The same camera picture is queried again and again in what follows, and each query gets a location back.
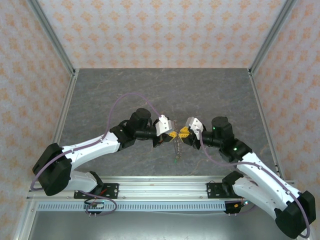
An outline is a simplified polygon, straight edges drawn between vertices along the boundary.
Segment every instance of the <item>orange floral pattern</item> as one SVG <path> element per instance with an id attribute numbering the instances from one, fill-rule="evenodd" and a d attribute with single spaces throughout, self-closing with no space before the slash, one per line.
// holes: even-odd
<path id="1" fill-rule="evenodd" d="M 287 178 L 315 196 L 320 215 L 320 4 L 297 1 L 254 75 Z M 314 227 L 320 236 L 320 221 Z"/>
<path id="2" fill-rule="evenodd" d="M 27 1 L 2 0 L 0 18 L 0 238 L 9 240 L 70 76 Z"/>
<path id="3" fill-rule="evenodd" d="M 75 68 L 249 68 L 285 0 L 39 2 Z"/>

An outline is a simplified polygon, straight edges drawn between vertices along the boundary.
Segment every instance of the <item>metal bracket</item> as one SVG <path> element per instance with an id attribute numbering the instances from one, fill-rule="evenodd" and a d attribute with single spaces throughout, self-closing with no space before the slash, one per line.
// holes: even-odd
<path id="1" fill-rule="evenodd" d="M 109 199 L 118 199 L 119 193 L 119 183 L 104 183 L 102 188 L 101 197 L 106 197 Z M 74 199 L 90 199 L 91 197 L 82 194 L 79 191 L 75 191 L 73 195 Z"/>
<path id="2" fill-rule="evenodd" d="M 208 182 L 206 184 L 206 193 L 208 199 L 240 199 L 238 196 L 231 192 L 226 192 L 223 188 L 222 182 Z"/>

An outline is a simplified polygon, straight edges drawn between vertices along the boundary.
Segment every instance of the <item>purple cable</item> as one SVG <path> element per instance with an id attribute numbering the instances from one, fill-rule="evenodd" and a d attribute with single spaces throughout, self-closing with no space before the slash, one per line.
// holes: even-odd
<path id="1" fill-rule="evenodd" d="M 126 93 L 126 94 L 120 96 L 120 97 L 115 101 L 115 103 L 113 104 L 113 106 L 111 107 L 110 112 L 109 112 L 109 116 L 108 116 L 108 121 L 107 121 L 107 124 L 106 124 L 105 133 L 103 134 L 102 139 L 104 139 L 104 138 L 106 137 L 106 135 L 107 135 L 107 133 L 108 133 L 108 131 L 109 131 L 110 120 L 111 120 L 112 113 L 113 113 L 116 105 L 119 103 L 119 101 L 120 101 L 121 99 L 123 99 L 124 97 L 129 96 L 129 95 L 136 95 L 136 96 L 141 97 L 142 99 L 144 99 L 144 100 L 147 102 L 147 104 L 152 108 L 152 110 L 155 112 L 155 114 L 158 115 L 158 117 L 161 116 L 160 113 L 154 108 L 154 106 L 152 106 L 152 104 L 148 101 L 148 99 L 146 99 L 142 94 L 136 93 L 136 92 Z M 90 144 L 87 144 L 87 145 L 84 145 L 84 146 L 80 146 L 80 147 L 76 147 L 76 148 L 73 149 L 73 151 L 78 151 L 78 150 L 82 150 L 82 149 L 86 149 L 86 148 L 92 147 L 92 146 L 100 143 L 100 141 L 101 141 L 101 140 L 99 139 L 99 140 L 97 140 L 97 141 L 95 141 L 95 142 L 93 142 L 93 143 L 90 143 Z M 52 163 L 54 163 L 56 160 L 58 160 L 59 158 L 65 156 L 65 155 L 67 155 L 67 154 L 69 154 L 69 153 L 72 153 L 73 151 L 72 151 L 72 149 L 71 149 L 71 150 L 68 150 L 68 151 L 65 151 L 65 152 L 59 154 L 58 156 L 54 157 L 54 158 L 53 158 L 52 160 L 50 160 L 46 165 L 44 165 L 43 168 L 40 169 L 40 171 L 35 175 L 34 179 L 32 180 L 30 189 L 31 189 L 32 191 L 40 191 L 40 190 L 43 190 L 42 187 L 40 187 L 40 188 L 35 188 L 35 183 L 36 183 L 36 181 L 38 180 L 39 176 L 40 176 Z M 98 196 L 98 195 L 93 195 L 92 197 L 100 198 L 100 196 Z"/>
<path id="2" fill-rule="evenodd" d="M 91 194 L 91 193 L 88 193 L 88 192 L 84 192 L 84 191 L 79 191 L 79 192 L 82 193 L 82 194 L 85 194 L 85 195 L 87 195 L 87 196 L 89 196 L 89 197 L 94 197 L 94 198 L 97 198 L 97 199 L 105 199 L 105 200 L 108 200 L 108 201 L 110 201 L 110 202 L 112 202 L 112 203 L 114 204 L 114 209 L 112 209 L 111 211 L 106 211 L 106 212 L 104 212 L 104 213 L 100 213 L 100 214 L 96 215 L 96 216 L 98 216 L 98 217 L 105 216 L 105 215 L 108 215 L 108 214 L 112 214 L 112 213 L 113 213 L 115 210 L 117 210 L 117 208 L 118 208 L 117 203 L 116 203 L 114 200 L 112 200 L 111 198 L 108 198 L 108 197 L 105 197 L 105 196 L 94 195 L 94 194 Z M 89 208 L 92 204 L 93 204 L 93 202 L 92 202 L 90 205 L 86 206 L 86 208 L 85 208 L 85 213 L 88 214 L 88 215 L 90 215 L 90 213 L 88 212 L 88 208 Z"/>
<path id="3" fill-rule="evenodd" d="M 261 167 L 260 165 L 256 164 L 256 163 L 252 163 L 252 162 L 247 162 L 247 161 L 241 161 L 241 162 L 236 162 L 236 163 L 220 163 L 218 161 L 215 161 L 211 158 L 211 156 L 208 154 L 206 148 L 205 148 L 205 145 L 204 145 L 204 142 L 203 142 L 203 139 L 202 139 L 202 132 L 200 129 L 198 129 L 198 132 L 200 133 L 200 144 L 201 144 L 201 147 L 204 151 L 204 154 L 207 156 L 207 158 L 212 161 L 213 163 L 219 165 L 219 166 L 224 166 L 224 167 L 228 167 L 228 166 L 237 166 L 237 165 L 252 165 L 252 166 L 255 166 L 257 168 Z M 264 171 L 265 173 L 267 173 L 271 178 L 273 178 L 286 192 L 290 192 L 289 195 L 293 198 L 293 200 L 295 201 L 295 203 L 298 205 L 301 213 L 302 213 L 302 216 L 303 216 L 303 219 L 304 219 L 304 222 L 305 222 L 305 226 L 306 226 L 306 235 L 299 235 L 300 237 L 304 238 L 304 239 L 307 239 L 310 237 L 310 225 L 309 225 L 309 221 L 308 221 L 308 217 L 306 215 L 306 212 L 304 210 L 304 208 L 302 207 L 301 203 L 298 201 L 298 199 L 295 197 L 295 195 L 281 182 L 279 181 L 273 174 L 271 174 L 268 170 L 266 170 L 265 168 L 261 167 L 261 170 Z"/>

